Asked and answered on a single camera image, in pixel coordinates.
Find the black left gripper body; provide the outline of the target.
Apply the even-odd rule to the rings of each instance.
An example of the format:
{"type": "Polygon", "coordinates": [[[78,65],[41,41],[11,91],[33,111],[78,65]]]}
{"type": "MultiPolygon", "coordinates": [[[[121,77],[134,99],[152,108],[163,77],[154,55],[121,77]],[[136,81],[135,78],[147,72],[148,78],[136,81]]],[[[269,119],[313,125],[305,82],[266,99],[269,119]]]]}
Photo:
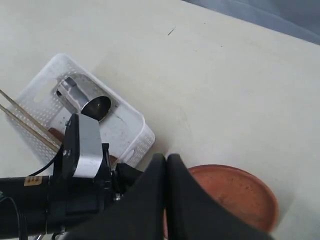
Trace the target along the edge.
{"type": "Polygon", "coordinates": [[[61,146],[52,159],[53,174],[48,184],[46,232],[62,233],[88,221],[117,202],[137,181],[142,172],[126,163],[111,166],[109,144],[102,144],[103,160],[97,176],[91,178],[62,175],[61,146]]]}

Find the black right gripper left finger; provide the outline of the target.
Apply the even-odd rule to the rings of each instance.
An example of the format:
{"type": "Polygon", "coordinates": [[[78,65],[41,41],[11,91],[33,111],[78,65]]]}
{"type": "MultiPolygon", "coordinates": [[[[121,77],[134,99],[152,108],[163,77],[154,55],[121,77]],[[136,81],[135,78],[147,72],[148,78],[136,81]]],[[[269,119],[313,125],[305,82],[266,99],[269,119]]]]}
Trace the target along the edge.
{"type": "Polygon", "coordinates": [[[120,201],[75,227],[65,239],[162,240],[165,176],[165,157],[156,153],[120,201]]]}

